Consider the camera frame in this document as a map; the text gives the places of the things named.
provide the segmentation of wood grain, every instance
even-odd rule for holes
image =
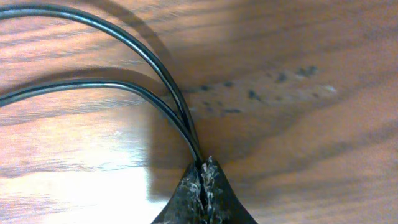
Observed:
[[[161,58],[203,152],[259,223],[398,222],[397,1],[46,2],[120,25]],[[0,52],[1,93],[106,77],[169,101],[134,52],[75,22],[0,21]],[[149,223],[190,162],[160,113],[119,90],[37,96],[0,120],[1,223]]]

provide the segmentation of black cable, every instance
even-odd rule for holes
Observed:
[[[186,129],[185,125],[181,122],[178,116],[173,112],[173,110],[167,106],[159,97],[145,89],[142,86],[136,85],[134,83],[128,83],[124,81],[116,80],[99,80],[99,79],[76,79],[76,80],[66,80],[61,82],[45,83],[42,85],[31,86],[23,88],[21,90],[13,91],[11,93],[0,96],[0,107],[10,105],[33,96],[43,95],[46,93],[53,93],[56,91],[65,90],[77,90],[77,89],[87,89],[87,88],[117,88],[120,90],[130,91],[135,93],[145,100],[150,102],[158,110],[160,110],[166,118],[178,129],[182,137],[186,140],[191,150],[193,159],[197,165],[200,167],[203,163],[202,156],[198,148],[196,147],[196,142],[192,138],[192,135]]]
[[[185,127],[187,127],[188,131],[192,135],[193,140],[196,142],[197,147],[199,147],[199,141],[195,131],[195,126],[193,124],[192,116],[180,89],[162,62],[144,44],[139,42],[139,40],[122,28],[104,19],[70,7],[49,4],[21,4],[0,7],[0,20],[26,16],[49,16],[80,22],[82,24],[97,28],[117,38],[128,47],[133,49],[155,70],[155,72],[165,83],[166,87],[173,96]]]

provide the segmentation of black wire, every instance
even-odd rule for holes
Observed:
[[[198,151],[198,148],[196,147],[196,142],[193,140],[192,135],[186,129],[185,125],[181,122],[178,116],[173,112],[173,110],[155,94],[145,89],[144,87],[136,85],[134,83],[103,79],[76,79],[45,83],[42,85],[23,88],[21,90],[13,91],[11,93],[0,96],[0,107],[46,93],[87,88],[117,88],[120,90],[130,91],[143,97],[145,100],[154,105],[158,110],[160,110],[166,116],[166,118],[178,129],[182,137],[188,143],[197,167],[200,167],[203,163],[200,151]]]
[[[0,7],[0,20],[26,16],[49,16],[77,21],[97,28],[117,38],[121,42],[125,43],[128,47],[133,49],[155,70],[155,72],[159,75],[166,87],[171,92],[181,114],[183,123],[191,133],[192,138],[196,142],[197,148],[199,150],[199,141],[195,131],[195,126],[193,124],[192,116],[180,89],[162,62],[144,44],[139,42],[139,40],[127,33],[122,28],[104,19],[70,7],[50,4],[21,4]]]

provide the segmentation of wooden surface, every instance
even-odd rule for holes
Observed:
[[[259,223],[398,223],[398,1],[52,3],[156,52],[204,154]],[[75,22],[0,21],[0,52],[1,93],[76,77],[165,93],[134,52]],[[38,96],[0,120],[1,223],[149,223],[191,161],[160,113],[124,91]]]

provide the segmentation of torn rubber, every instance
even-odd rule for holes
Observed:
[[[201,174],[193,164],[186,169],[165,208],[152,224],[257,223],[233,192],[223,170],[211,157]]]

